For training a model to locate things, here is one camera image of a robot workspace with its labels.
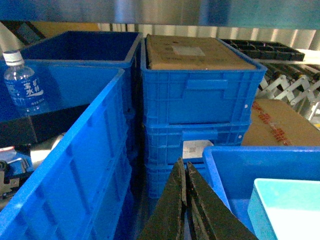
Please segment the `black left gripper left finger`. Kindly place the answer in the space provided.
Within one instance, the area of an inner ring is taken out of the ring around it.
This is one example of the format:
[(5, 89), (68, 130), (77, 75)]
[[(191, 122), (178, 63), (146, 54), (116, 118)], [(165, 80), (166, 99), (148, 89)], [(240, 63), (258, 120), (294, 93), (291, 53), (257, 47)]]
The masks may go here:
[(183, 240), (187, 208), (186, 171), (182, 158), (173, 165), (161, 197), (139, 240)]

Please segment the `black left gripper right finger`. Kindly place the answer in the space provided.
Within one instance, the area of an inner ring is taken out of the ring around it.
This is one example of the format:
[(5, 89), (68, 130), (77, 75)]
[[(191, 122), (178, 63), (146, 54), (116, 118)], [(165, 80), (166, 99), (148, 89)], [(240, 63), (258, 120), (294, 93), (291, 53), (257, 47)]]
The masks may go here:
[(257, 239), (231, 212), (191, 162), (186, 166), (186, 190), (191, 239)]

